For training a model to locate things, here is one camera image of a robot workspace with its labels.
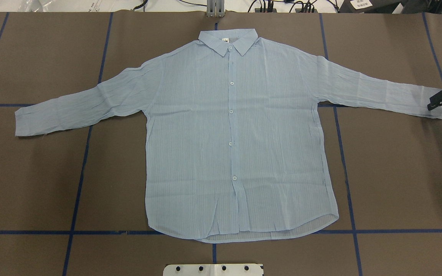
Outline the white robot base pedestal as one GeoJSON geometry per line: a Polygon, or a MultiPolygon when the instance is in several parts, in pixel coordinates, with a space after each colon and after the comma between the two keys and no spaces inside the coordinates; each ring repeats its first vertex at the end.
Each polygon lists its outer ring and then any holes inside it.
{"type": "Polygon", "coordinates": [[[172,264],[165,266],[163,276],[263,276],[262,264],[172,264]]]}

